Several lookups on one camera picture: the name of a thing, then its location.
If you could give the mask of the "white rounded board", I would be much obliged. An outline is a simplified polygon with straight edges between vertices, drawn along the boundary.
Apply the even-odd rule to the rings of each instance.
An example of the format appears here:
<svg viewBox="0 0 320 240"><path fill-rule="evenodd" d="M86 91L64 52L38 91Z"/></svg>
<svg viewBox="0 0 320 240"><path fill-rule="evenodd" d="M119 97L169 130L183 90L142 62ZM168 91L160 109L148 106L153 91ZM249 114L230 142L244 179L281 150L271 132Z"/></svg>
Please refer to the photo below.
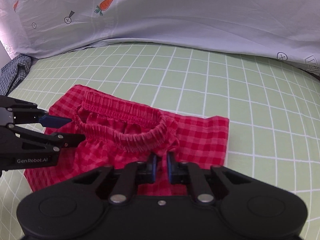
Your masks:
<svg viewBox="0 0 320 240"><path fill-rule="evenodd" d="M7 63L11 61L9 54L4 48L2 42L0 42L0 68L3 68Z"/></svg>

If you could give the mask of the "grey carrot print sheet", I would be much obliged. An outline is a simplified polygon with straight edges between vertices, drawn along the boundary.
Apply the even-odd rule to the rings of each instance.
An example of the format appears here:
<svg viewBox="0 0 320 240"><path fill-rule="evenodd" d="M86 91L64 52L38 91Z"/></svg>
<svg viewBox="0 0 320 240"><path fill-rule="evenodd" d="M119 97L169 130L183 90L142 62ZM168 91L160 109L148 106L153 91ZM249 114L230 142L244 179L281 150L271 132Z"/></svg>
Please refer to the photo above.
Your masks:
<svg viewBox="0 0 320 240"><path fill-rule="evenodd" d="M152 42L284 61L319 74L319 0L1 0L1 42L42 59Z"/></svg>

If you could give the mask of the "red checked shorts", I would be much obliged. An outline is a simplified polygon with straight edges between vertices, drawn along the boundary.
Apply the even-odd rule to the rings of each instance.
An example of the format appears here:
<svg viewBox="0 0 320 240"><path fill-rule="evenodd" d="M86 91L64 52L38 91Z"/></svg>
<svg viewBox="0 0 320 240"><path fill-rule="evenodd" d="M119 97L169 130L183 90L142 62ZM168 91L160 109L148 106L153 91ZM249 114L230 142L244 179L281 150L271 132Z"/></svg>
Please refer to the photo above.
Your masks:
<svg viewBox="0 0 320 240"><path fill-rule="evenodd" d="M50 109L49 114L70 118L61 133L85 135L76 148L64 148L53 167L27 169L24 176L32 191L73 178L99 166L116 169L135 161L159 157L156 181L140 185L149 196L182 196L183 185L168 180L167 155L208 169L223 165L229 120L221 116L198 118L162 111L116 98L93 88L74 85Z"/></svg>

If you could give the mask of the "blue plaid garment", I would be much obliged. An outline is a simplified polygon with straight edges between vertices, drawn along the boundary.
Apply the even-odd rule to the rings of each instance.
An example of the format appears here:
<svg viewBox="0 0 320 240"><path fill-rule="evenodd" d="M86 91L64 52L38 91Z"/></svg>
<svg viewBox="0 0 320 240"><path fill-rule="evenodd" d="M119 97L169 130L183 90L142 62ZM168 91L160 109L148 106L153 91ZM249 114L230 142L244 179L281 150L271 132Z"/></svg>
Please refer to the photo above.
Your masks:
<svg viewBox="0 0 320 240"><path fill-rule="evenodd" d="M20 54L1 69L0 94L8 96L29 74L32 58Z"/></svg>

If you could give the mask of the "green grid mat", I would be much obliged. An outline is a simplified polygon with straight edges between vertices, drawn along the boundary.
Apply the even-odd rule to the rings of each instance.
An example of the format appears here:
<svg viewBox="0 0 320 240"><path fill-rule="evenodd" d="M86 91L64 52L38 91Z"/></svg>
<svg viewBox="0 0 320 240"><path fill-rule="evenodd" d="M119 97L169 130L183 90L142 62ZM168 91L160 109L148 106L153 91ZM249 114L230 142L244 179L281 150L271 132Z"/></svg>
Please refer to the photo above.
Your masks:
<svg viewBox="0 0 320 240"><path fill-rule="evenodd" d="M319 239L319 81L283 62L157 44L114 44L36 61L12 91L48 109L73 85L180 115L227 117L228 168L298 195Z"/></svg>

